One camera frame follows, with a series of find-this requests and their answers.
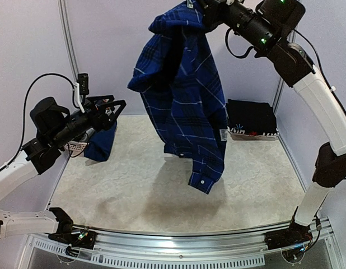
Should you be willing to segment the blue plaid garment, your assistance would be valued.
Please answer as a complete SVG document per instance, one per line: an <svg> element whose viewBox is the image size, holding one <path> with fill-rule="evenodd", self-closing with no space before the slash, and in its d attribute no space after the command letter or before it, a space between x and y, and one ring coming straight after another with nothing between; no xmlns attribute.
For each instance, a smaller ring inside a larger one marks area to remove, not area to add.
<svg viewBox="0 0 346 269"><path fill-rule="evenodd" d="M225 169L228 116L203 7L183 1L149 30L128 88L140 94L164 152L192 160L189 185L209 193Z"/></svg>

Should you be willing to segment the black t-shirt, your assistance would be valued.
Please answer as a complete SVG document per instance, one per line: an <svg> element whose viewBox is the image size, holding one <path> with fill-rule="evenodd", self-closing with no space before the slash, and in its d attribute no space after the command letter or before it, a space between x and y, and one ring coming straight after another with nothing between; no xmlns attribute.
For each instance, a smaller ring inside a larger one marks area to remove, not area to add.
<svg viewBox="0 0 346 269"><path fill-rule="evenodd" d="M269 103L228 99L226 110L228 128L259 133L273 133L277 130L277 119Z"/></svg>

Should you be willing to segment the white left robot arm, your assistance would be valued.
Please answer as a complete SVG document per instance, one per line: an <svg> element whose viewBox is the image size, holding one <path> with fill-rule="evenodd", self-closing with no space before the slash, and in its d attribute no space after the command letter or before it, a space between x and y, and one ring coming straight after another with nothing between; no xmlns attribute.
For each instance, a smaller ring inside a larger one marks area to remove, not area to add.
<svg viewBox="0 0 346 269"><path fill-rule="evenodd" d="M77 114L57 104L53 97L39 101L30 112L36 136L21 141L12 159L0 167L0 202L30 179L49 170L69 143L89 129L107 131L126 107L124 100L112 95L89 96L88 75L80 73L76 82L69 81ZM77 239L73 220L59 207L39 212L0 210L0 240L21 234L46 233L65 243Z"/></svg>

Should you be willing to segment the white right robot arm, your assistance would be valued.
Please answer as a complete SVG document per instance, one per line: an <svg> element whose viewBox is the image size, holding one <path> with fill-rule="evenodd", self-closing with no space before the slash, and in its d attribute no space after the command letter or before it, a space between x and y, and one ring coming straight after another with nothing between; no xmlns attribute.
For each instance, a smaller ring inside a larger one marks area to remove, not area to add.
<svg viewBox="0 0 346 269"><path fill-rule="evenodd" d="M325 76L300 45L287 40L305 14L299 1L199 1L208 28L221 23L251 44L255 58L269 59L283 81L304 100L328 137L315 162L312 184L283 233L287 244L305 235L328 193L346 179L346 112Z"/></svg>

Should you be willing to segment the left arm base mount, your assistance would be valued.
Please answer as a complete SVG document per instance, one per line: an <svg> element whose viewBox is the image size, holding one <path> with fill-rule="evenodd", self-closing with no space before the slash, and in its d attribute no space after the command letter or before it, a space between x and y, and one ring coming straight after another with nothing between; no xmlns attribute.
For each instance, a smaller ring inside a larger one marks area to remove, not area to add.
<svg viewBox="0 0 346 269"><path fill-rule="evenodd" d="M91 231L89 228L76 229L65 225L59 227L55 233L49 234L48 238L59 243L71 245L74 248L93 249L97 235L97 232Z"/></svg>

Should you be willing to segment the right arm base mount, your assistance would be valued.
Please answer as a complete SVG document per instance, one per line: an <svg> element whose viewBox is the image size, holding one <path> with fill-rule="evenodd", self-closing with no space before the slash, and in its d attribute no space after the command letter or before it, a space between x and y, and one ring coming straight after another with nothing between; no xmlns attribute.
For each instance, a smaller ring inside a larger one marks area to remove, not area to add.
<svg viewBox="0 0 346 269"><path fill-rule="evenodd" d="M313 235L309 226L290 225L286 229L270 231L264 234L264 242L269 250L290 247L311 242Z"/></svg>

